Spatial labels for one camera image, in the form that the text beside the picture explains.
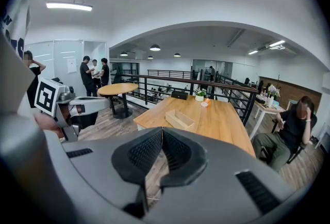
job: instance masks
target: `gray pants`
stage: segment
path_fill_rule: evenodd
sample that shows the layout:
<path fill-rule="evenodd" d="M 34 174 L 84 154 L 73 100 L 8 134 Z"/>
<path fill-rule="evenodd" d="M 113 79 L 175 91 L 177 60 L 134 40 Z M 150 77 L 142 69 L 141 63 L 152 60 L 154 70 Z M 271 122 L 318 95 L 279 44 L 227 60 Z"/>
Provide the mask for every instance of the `gray pants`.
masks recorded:
<path fill-rule="evenodd" d="M 290 158 L 289 148 L 277 133 L 260 133 L 254 137 L 253 149 L 258 159 L 262 146 L 274 149 L 272 160 L 268 165 L 278 172 Z"/>

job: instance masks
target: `wooden tabletop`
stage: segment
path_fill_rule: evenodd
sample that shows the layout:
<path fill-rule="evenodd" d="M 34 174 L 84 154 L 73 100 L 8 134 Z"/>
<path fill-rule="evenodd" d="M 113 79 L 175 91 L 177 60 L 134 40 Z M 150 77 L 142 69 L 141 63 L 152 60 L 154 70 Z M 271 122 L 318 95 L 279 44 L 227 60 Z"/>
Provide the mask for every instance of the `wooden tabletop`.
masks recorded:
<path fill-rule="evenodd" d="M 254 102 L 258 107 L 261 108 L 261 110 L 268 111 L 268 112 L 274 112 L 274 113 L 280 113 L 285 111 L 284 108 L 279 107 L 279 109 L 276 109 L 274 107 L 266 107 L 264 104 L 260 104 L 259 102 L 255 101 Z"/>
<path fill-rule="evenodd" d="M 131 92 L 137 89 L 139 86 L 137 84 L 130 83 L 120 83 L 104 86 L 98 89 L 100 95 L 114 95 L 114 94 L 123 94 Z"/>
<path fill-rule="evenodd" d="M 138 125 L 149 128 L 172 127 L 165 120 L 165 113 L 177 109 L 198 123 L 197 134 L 234 144 L 255 157 L 249 136 L 231 103 L 211 100 L 202 107 L 192 95 L 187 100 L 168 97 L 134 119 Z"/>

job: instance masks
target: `small orange item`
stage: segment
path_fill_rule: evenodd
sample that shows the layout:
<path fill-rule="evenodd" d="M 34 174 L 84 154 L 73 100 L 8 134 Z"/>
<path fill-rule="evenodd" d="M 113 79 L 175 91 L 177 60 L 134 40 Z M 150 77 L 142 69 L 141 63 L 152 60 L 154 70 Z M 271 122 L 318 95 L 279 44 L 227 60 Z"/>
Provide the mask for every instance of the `small orange item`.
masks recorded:
<path fill-rule="evenodd" d="M 201 106 L 208 107 L 211 104 L 211 99 L 206 98 L 202 103 Z"/>

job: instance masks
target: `wooden wall panel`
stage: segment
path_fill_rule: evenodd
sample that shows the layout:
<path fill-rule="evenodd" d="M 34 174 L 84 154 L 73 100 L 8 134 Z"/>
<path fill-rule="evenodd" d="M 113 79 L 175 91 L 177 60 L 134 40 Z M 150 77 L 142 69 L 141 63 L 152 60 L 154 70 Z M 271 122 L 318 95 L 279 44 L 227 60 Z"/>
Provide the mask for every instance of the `wooden wall panel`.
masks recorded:
<path fill-rule="evenodd" d="M 315 105 L 315 112 L 317 111 L 320 101 L 321 101 L 321 93 L 316 92 L 314 90 L 308 89 L 306 87 L 294 85 L 288 82 L 284 82 L 281 80 L 276 80 L 272 78 L 267 78 L 260 76 L 260 81 L 263 80 L 263 86 L 265 87 L 268 83 L 271 83 L 276 88 L 281 87 L 280 90 L 280 98 L 276 99 L 279 102 L 279 105 L 285 109 L 287 109 L 289 100 L 299 100 L 304 95 L 310 97 L 312 102 Z"/>

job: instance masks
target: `wooden tray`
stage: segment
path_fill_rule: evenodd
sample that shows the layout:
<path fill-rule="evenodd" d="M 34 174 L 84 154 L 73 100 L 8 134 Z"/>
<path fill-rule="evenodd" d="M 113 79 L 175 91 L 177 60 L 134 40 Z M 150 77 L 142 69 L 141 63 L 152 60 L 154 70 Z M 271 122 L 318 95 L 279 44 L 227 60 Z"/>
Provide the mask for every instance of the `wooden tray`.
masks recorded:
<path fill-rule="evenodd" d="M 197 130 L 196 122 L 176 109 L 166 112 L 165 119 L 176 129 L 190 132 Z"/>

